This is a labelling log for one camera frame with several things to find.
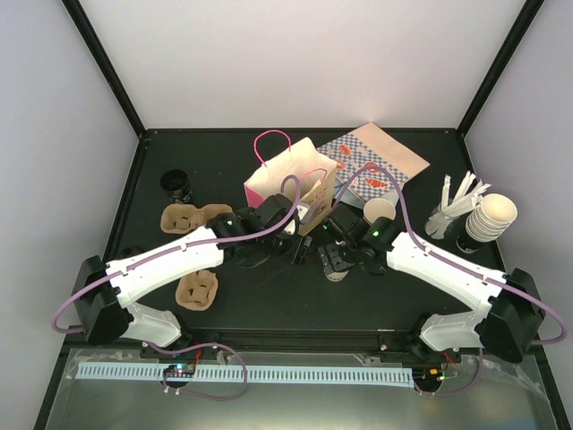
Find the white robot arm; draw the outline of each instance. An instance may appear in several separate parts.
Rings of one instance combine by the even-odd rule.
[[[266,201],[256,211],[250,210],[238,218],[236,214],[223,215],[222,219],[216,219],[212,228],[210,225],[198,228],[185,237],[145,254],[112,261],[107,266],[103,266],[98,257],[84,262],[76,290],[97,277],[116,272],[123,274],[75,303],[88,342],[105,344],[123,337],[146,340],[166,347],[176,341],[182,331],[175,316],[169,311],[161,312],[140,305],[137,300],[189,273],[222,264],[226,258],[224,246],[215,243],[197,246],[187,244],[206,239],[215,241],[218,237],[241,236],[243,230],[237,230],[239,234],[228,231],[229,220],[225,216],[234,217],[233,222],[239,227],[242,223],[249,225],[247,232],[250,232],[249,229],[262,231],[284,216],[292,204],[284,196],[273,197],[276,199],[268,199],[269,204]],[[301,205],[298,209],[298,219],[302,219],[308,207]],[[403,271],[455,297],[470,309],[460,314],[435,314],[426,318],[415,334],[425,348],[442,351],[448,348],[486,347],[507,361],[521,360],[543,321],[543,313],[539,309],[519,302],[513,295],[505,297],[501,288],[430,257],[407,233],[397,232],[389,219],[379,219],[372,226],[357,219],[354,213],[341,205],[331,212],[324,224],[337,242],[349,250],[345,254],[349,261],[362,265],[367,271],[373,268],[376,273],[385,271],[387,267]],[[287,225],[283,236],[291,237],[295,233],[296,222],[299,221],[292,220]],[[429,245],[421,238],[418,240],[423,245]],[[174,247],[181,249],[158,259],[150,258]],[[533,280],[525,272],[514,272],[512,279],[506,273],[470,263],[434,245],[432,250],[450,261],[482,273],[484,280],[489,278],[502,283],[512,281],[512,285],[535,294],[535,285],[533,288],[530,285]]]
[[[509,362],[520,362],[543,322],[544,312],[525,299],[510,294],[499,286],[510,284],[538,297],[533,278],[515,269],[511,275],[484,268],[431,245],[416,236],[400,233],[390,219],[379,218],[371,226],[346,206],[339,205],[324,222],[324,227],[337,241],[338,248],[322,251],[325,268],[346,271],[349,265],[362,266],[374,275],[387,268],[403,271],[455,297],[469,311],[421,316],[422,324],[413,328],[418,345],[411,351],[444,351],[449,348],[486,348]],[[333,262],[343,262],[337,269]],[[479,279],[454,265],[482,274]]]
[[[114,260],[104,265],[97,257],[83,262],[74,292],[86,284],[107,275],[113,277],[97,290],[86,294],[74,304],[80,316],[87,341],[94,345],[109,343],[117,338],[153,342],[166,347],[179,339],[181,325],[169,311],[159,311],[137,301],[156,288],[178,280],[202,269],[219,266],[236,254],[236,243],[218,245],[221,237],[239,237],[256,234],[281,221],[292,203],[282,194],[267,199],[259,208],[245,208],[235,213],[221,214],[192,233],[160,246],[147,253]],[[297,224],[304,222],[308,205],[299,204],[295,218],[290,220],[277,235],[263,236],[243,245],[243,251],[257,247],[267,253],[281,254],[290,248],[295,238]],[[212,243],[188,246],[199,241]]]

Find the white cable track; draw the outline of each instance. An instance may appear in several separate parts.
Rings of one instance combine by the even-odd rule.
[[[169,365],[154,363],[79,364],[76,379],[114,381],[161,381]],[[241,383],[239,365],[197,365],[193,377],[174,376],[168,381],[197,383]],[[389,367],[316,367],[288,365],[249,365],[249,383],[312,383],[333,385],[386,385],[413,388],[412,370]]]

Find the black work surface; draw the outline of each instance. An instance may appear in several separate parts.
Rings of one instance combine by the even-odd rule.
[[[294,130],[289,134],[293,142],[308,136],[320,146],[345,132]],[[431,163],[404,189],[412,225],[418,234],[427,238],[423,224],[439,202],[444,175],[452,177],[452,188],[456,189],[470,168],[464,143],[453,132],[389,132]],[[226,203],[234,209],[244,207],[243,183],[260,166],[252,151],[252,142],[258,133],[253,130],[151,131],[116,249],[121,252],[128,246],[139,246],[149,251],[178,238],[159,228],[161,213],[170,203],[159,186],[159,178],[171,168],[188,172],[196,206]],[[279,135],[270,135],[260,142],[265,159],[283,149],[284,138]],[[397,219],[402,222],[401,211]],[[456,235],[434,243],[472,262],[500,268],[496,245],[464,255],[455,246]],[[182,316],[191,329],[283,334],[408,331],[421,314],[453,314],[466,310],[456,299],[429,284],[392,270],[384,277],[373,277],[354,269],[343,281],[330,282],[324,277],[316,252],[303,266],[292,266],[274,258],[255,269],[241,269],[229,262],[213,271],[217,273],[219,288],[215,302],[206,311],[193,312],[179,306],[175,302],[177,282],[153,291],[140,302],[173,311]]]

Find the paper cup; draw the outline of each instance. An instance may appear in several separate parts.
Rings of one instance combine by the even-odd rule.
[[[370,225],[380,217],[396,218],[396,208],[394,205],[381,197],[371,199],[364,205],[364,219]]]
[[[472,214],[468,219],[475,231],[482,232],[488,236],[499,236],[507,229],[507,227],[509,227],[509,225],[504,227],[490,227],[483,223],[483,221],[474,214]]]
[[[481,232],[480,230],[476,229],[470,222],[470,219],[466,221],[466,231],[473,239],[479,242],[491,242],[492,240],[495,240],[498,237],[493,235],[487,235],[484,232]]]
[[[469,218],[466,220],[466,228],[462,228],[459,233],[458,240],[456,241],[456,246],[462,253],[473,254],[478,251],[485,244],[495,240],[493,238],[483,238],[474,233],[469,224]]]
[[[173,203],[191,203],[191,186],[184,170],[180,168],[168,170],[159,179],[159,184]]]
[[[477,208],[478,217],[491,227],[508,226],[517,218],[517,207],[501,194],[487,194]]]

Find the pink cable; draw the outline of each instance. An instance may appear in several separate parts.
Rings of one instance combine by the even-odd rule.
[[[314,168],[313,170],[309,170],[308,172],[301,175],[301,179],[305,179],[307,176],[312,175],[314,172],[318,172],[319,170],[324,172],[324,176],[322,177],[322,180],[324,180],[326,175],[329,173],[326,168]]]
[[[422,391],[420,387],[418,387],[417,383],[414,383],[414,389],[420,393],[421,396],[432,396],[432,397],[453,397],[459,396],[460,394],[464,394],[470,391],[472,388],[475,387],[477,382],[480,379],[483,371],[483,349],[480,349],[480,354],[477,359],[477,369],[475,370],[474,379],[464,388],[460,388],[459,390],[452,391],[452,392],[429,392],[429,391]]]
[[[334,205],[332,207],[334,208],[340,202],[340,199],[342,198],[342,196],[346,192],[346,189],[350,186],[350,184],[352,184],[352,181],[354,181],[355,178],[357,178],[365,170],[373,169],[373,168],[377,168],[380,172],[382,172],[384,175],[386,175],[386,177],[394,185],[394,188],[396,188],[396,191],[398,192],[398,197],[400,199],[400,205],[402,206],[402,214],[404,216],[404,223],[406,224],[406,230],[408,232],[408,235],[410,235],[410,237],[412,238],[412,241],[415,243],[416,246],[418,246],[420,249],[425,251],[425,246],[418,240],[418,237],[415,235],[414,230],[412,229],[412,225],[410,224],[410,218],[408,217],[408,210],[406,207],[406,200],[404,199],[404,193],[400,189],[399,183],[396,180],[396,178],[393,175],[391,175],[390,172],[388,170],[386,170],[385,168],[381,168],[379,166],[368,166],[368,167],[360,168],[359,170],[357,170],[350,177],[350,179],[348,179],[348,181],[346,181],[346,183],[344,184],[344,186],[340,190],[340,193],[338,194],[338,198],[335,200]],[[451,267],[455,267],[459,271],[462,271],[468,275],[471,275],[475,278],[478,278],[479,280],[482,280],[482,278],[483,278],[483,276],[480,273],[478,273],[477,271],[472,271],[471,269],[468,269],[467,267],[464,267],[461,264],[458,264],[456,262],[452,262],[450,259],[448,259],[442,255],[436,254],[434,251],[430,251],[428,254],[431,255],[433,258],[440,260],[441,262],[445,262],[447,265],[449,265]],[[505,290],[509,291],[510,293],[515,294],[516,296],[520,296],[521,298],[524,298],[528,302],[531,302],[534,305],[536,305],[537,307],[543,309],[547,314],[551,315],[553,317],[553,319],[557,322],[557,324],[561,328],[561,333],[559,336],[556,336],[555,338],[551,338],[551,339],[545,339],[545,340],[534,340],[531,342],[532,345],[551,345],[554,343],[559,343],[559,342],[565,340],[565,338],[567,338],[567,324],[565,323],[565,320],[561,317],[561,315],[559,315],[555,310],[550,308],[548,305],[543,303],[541,300],[538,300],[537,298],[530,296],[529,294],[525,293],[524,291],[521,291],[518,288],[512,287],[508,284],[503,284],[503,283],[497,281],[496,279],[486,278],[486,279],[483,279],[483,282],[489,282],[490,284],[493,284],[497,287],[505,289]]]
[[[263,165],[264,167],[267,167],[267,163],[265,163],[265,160],[262,159],[262,157],[261,157],[261,155],[260,155],[260,153],[259,153],[259,150],[257,149],[257,143],[259,142],[259,139],[260,139],[262,136],[266,136],[267,134],[270,134],[270,133],[279,133],[279,134],[282,134],[283,136],[286,137],[286,141],[288,142],[288,150],[289,150],[289,151],[291,150],[291,147],[292,147],[292,144],[291,144],[291,141],[290,141],[290,137],[288,136],[288,134],[286,134],[286,133],[283,132],[282,130],[267,130],[266,132],[262,132],[261,134],[259,134],[257,137],[254,138],[254,143],[252,144],[252,148],[254,149],[254,155],[257,156],[257,158],[261,161],[261,163],[262,163],[262,165]]]
[[[237,236],[237,237],[215,237],[213,239],[203,239],[203,240],[197,240],[195,242],[189,242],[186,244],[187,247],[198,246],[198,245],[228,244],[228,243],[233,243],[233,242],[242,242],[244,240],[252,240],[252,239],[256,239],[258,237],[263,237],[263,236],[266,236],[266,235],[268,235],[274,231],[277,231],[279,228],[283,227],[288,222],[290,217],[293,216],[293,214],[296,211],[296,206],[301,201],[301,183],[298,180],[298,177],[296,177],[295,175],[288,175],[285,177],[285,179],[283,179],[283,182],[280,186],[280,192],[281,193],[285,192],[285,184],[287,183],[287,181],[289,179],[292,179],[295,181],[295,199],[293,200],[293,206],[286,213],[285,217],[281,221],[279,221],[277,224],[275,224],[274,226],[267,228],[265,230],[259,231],[257,233],[251,233],[250,235]],[[151,261],[155,260],[156,258],[162,257],[164,255],[168,255],[168,254],[171,254],[171,253],[174,253],[177,251],[181,251],[181,246],[179,246],[179,245],[173,246],[171,248],[168,248],[168,249],[165,249],[165,250],[160,251],[158,253],[155,253],[153,255],[150,255],[149,257],[146,257],[142,260],[139,260],[138,262],[135,262],[134,264],[130,264],[129,266],[127,266],[126,269],[127,269],[127,271],[132,271],[133,269],[140,267],[141,265],[145,264],[146,262],[151,262]],[[109,280],[112,280],[113,278],[120,276],[121,274],[122,274],[122,272],[116,271],[115,273],[104,276],[103,278],[100,278],[98,280],[93,281],[92,283],[90,283],[89,285],[87,285],[86,287],[82,288],[81,290],[79,290],[75,294],[73,294],[71,297],[69,297],[65,302],[62,303],[62,305],[60,307],[58,307],[57,311],[54,313],[54,316],[52,316],[52,321],[50,323],[52,326],[52,329],[54,329],[58,333],[66,333],[66,334],[83,332],[82,327],[70,327],[68,329],[64,329],[64,328],[58,326],[57,325],[58,318],[60,317],[61,314],[64,313],[64,311],[67,309],[67,307],[69,305],[71,305],[73,302],[75,302],[77,299],[79,299],[83,295],[89,293],[92,289],[99,287],[101,284],[104,284],[105,282],[108,282]]]
[[[239,360],[239,363],[241,364],[241,367],[243,368],[243,383],[241,384],[241,388],[235,394],[231,394],[230,396],[211,396],[210,394],[204,394],[202,392],[192,391],[192,390],[183,390],[180,388],[179,392],[182,392],[183,394],[190,394],[192,396],[201,397],[202,399],[207,399],[207,400],[228,401],[228,400],[234,400],[234,399],[241,397],[243,395],[244,391],[247,389],[247,366],[244,363],[244,360],[241,357],[241,355],[238,352],[236,352],[234,349],[232,349],[231,347],[228,347],[227,345],[221,345],[220,343],[215,343],[215,342],[200,343],[199,345],[193,345],[192,347],[189,347],[189,348],[178,349],[177,351],[170,351],[169,349],[160,348],[154,343],[148,343],[148,345],[161,354],[167,354],[167,355],[172,355],[172,356],[183,354],[185,352],[194,351],[195,349],[221,348],[227,352],[230,352],[231,354],[233,354],[237,358],[237,360]],[[163,386],[167,390],[177,391],[177,389],[167,386],[167,378],[168,377],[169,377],[168,374],[166,374],[163,377],[163,381],[162,381]]]

